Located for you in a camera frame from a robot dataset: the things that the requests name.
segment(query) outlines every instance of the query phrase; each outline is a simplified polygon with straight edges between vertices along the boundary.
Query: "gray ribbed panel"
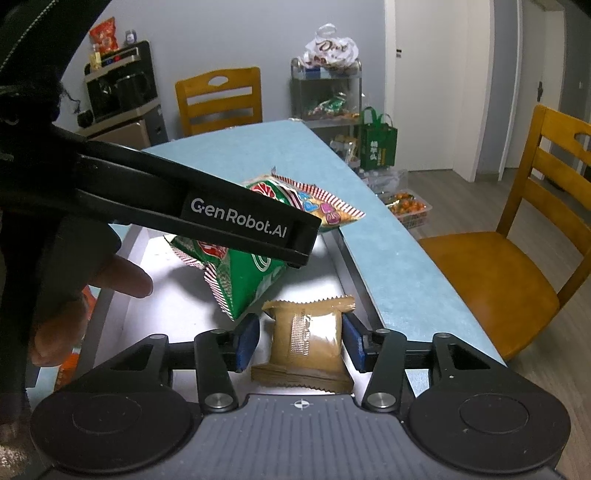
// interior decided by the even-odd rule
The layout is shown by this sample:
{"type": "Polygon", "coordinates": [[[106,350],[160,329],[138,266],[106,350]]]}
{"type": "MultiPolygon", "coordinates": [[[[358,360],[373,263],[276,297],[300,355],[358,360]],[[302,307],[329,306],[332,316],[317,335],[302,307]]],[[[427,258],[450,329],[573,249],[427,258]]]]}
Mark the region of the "gray ribbed panel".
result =
{"type": "MultiPolygon", "coordinates": [[[[47,480],[68,476],[49,474],[47,480]]],[[[231,413],[209,415],[176,455],[121,480],[467,480],[439,465],[398,420],[369,413],[349,395],[252,395],[231,413]],[[297,408],[299,400],[309,402],[297,408]]],[[[556,480],[549,471],[520,477],[556,480]]]]}

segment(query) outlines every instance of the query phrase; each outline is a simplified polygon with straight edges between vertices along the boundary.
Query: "small bottle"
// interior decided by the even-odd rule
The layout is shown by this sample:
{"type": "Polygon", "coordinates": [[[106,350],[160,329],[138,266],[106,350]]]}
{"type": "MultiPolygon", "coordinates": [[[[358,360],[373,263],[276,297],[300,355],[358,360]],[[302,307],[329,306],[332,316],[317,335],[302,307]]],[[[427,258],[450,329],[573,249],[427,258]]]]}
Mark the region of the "small bottle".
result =
{"type": "Polygon", "coordinates": [[[90,52],[90,71],[95,72],[103,66],[103,61],[100,57],[100,45],[93,43],[90,52]]]}

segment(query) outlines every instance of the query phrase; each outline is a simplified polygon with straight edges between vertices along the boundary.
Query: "screw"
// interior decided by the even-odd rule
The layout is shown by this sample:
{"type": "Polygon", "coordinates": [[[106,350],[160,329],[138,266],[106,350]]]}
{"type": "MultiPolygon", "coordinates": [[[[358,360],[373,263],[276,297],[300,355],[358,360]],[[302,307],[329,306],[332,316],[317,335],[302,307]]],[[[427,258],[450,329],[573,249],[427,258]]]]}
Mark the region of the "screw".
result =
{"type": "Polygon", "coordinates": [[[390,408],[396,403],[396,397],[389,393],[376,392],[368,397],[368,403],[374,408],[390,408]]]}
{"type": "Polygon", "coordinates": [[[205,405],[209,408],[226,408],[232,405],[234,399],[227,393],[212,393],[205,398],[205,405]]]}

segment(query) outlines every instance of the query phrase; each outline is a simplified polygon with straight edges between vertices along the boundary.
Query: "round black disc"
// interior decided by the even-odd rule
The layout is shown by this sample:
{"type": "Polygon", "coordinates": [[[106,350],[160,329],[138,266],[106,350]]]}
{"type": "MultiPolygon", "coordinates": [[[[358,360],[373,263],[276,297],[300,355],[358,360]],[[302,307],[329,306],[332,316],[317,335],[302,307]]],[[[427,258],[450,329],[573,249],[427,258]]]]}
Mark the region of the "round black disc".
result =
{"type": "Polygon", "coordinates": [[[542,390],[509,396],[433,387],[412,404],[408,427],[426,451],[451,466],[510,475],[557,459],[569,438],[570,419],[542,390]]]}
{"type": "Polygon", "coordinates": [[[84,474],[141,468],[174,449],[191,428],[181,395],[155,391],[58,391],[33,411],[31,436],[56,465],[84,474]]]}

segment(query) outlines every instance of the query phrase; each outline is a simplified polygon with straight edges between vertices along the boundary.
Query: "chair backrest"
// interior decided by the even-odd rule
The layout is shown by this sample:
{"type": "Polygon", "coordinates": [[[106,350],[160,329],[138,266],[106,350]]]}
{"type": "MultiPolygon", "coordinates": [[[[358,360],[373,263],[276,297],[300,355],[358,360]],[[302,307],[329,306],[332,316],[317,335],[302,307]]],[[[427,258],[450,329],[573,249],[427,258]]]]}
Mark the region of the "chair backrest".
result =
{"type": "Polygon", "coordinates": [[[530,175],[532,168],[539,170],[586,209],[591,209],[591,182],[540,148],[540,141],[545,137],[591,166],[591,152],[585,151],[575,138],[579,134],[591,135],[591,125],[543,105],[535,107],[521,163],[496,228],[501,235],[507,236],[521,199],[525,199],[551,220],[583,254],[583,261],[558,292],[561,308],[591,271],[591,229],[562,200],[534,182],[530,175]]]}
{"type": "Polygon", "coordinates": [[[227,127],[262,122],[261,71],[258,67],[214,70],[187,80],[179,80],[174,88],[177,92],[178,111],[185,137],[227,127]],[[225,77],[226,81],[221,85],[211,85],[210,82],[216,77],[225,77]],[[189,105],[189,99],[192,97],[245,87],[251,88],[250,94],[216,98],[189,105]],[[244,110],[247,109],[251,109],[252,114],[245,115],[244,110]],[[215,118],[211,121],[203,118],[204,121],[201,123],[193,122],[197,117],[230,111],[238,111],[235,113],[240,115],[230,118],[215,118]]]}

